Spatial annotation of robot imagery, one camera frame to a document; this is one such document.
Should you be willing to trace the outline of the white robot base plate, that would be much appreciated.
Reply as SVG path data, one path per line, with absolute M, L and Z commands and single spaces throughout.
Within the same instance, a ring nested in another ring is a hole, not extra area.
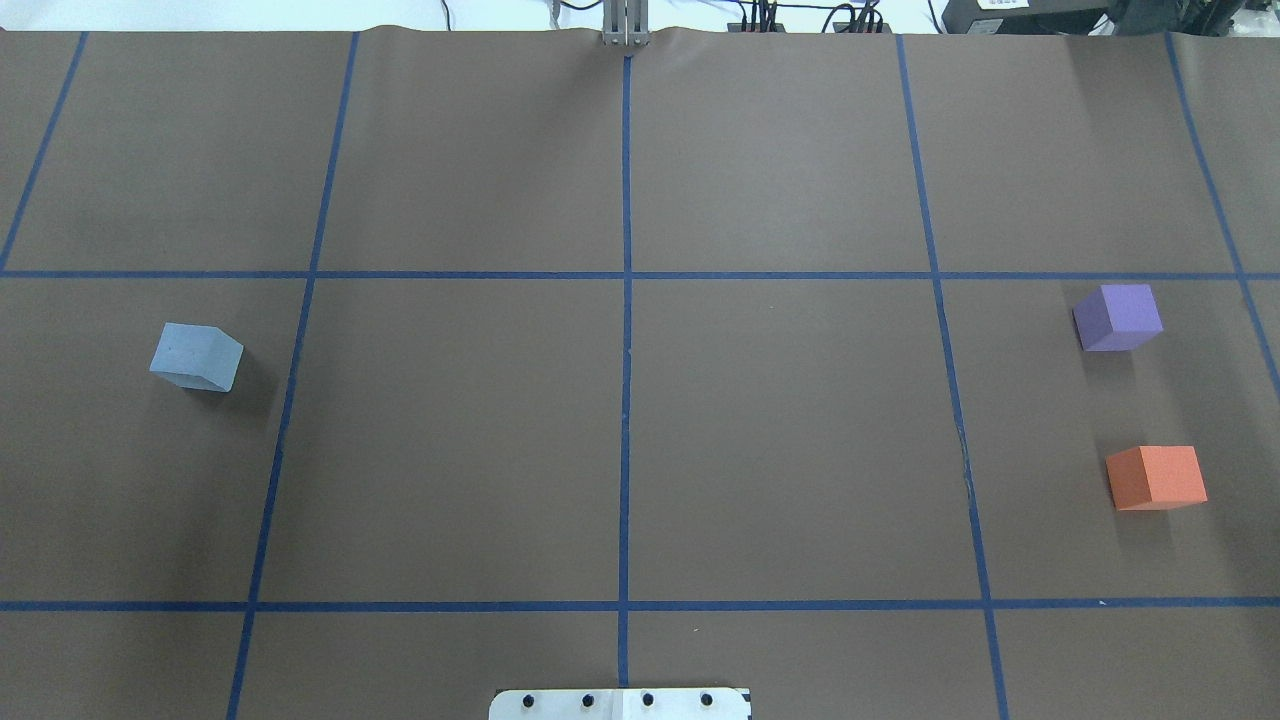
M 512 689 L 489 719 L 751 719 L 750 691 L 731 687 Z

